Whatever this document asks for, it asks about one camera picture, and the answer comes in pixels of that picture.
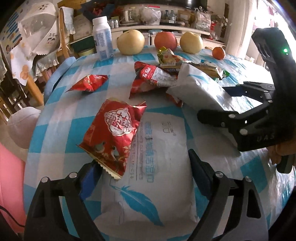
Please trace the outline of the person's right hand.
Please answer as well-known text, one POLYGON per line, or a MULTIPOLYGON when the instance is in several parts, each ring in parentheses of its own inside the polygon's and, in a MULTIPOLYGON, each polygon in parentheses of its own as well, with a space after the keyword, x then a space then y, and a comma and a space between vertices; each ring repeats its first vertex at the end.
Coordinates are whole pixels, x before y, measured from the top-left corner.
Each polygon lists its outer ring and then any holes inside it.
POLYGON ((267 147, 271 163, 279 164, 281 157, 295 154, 295 143, 285 142, 275 146, 267 147))

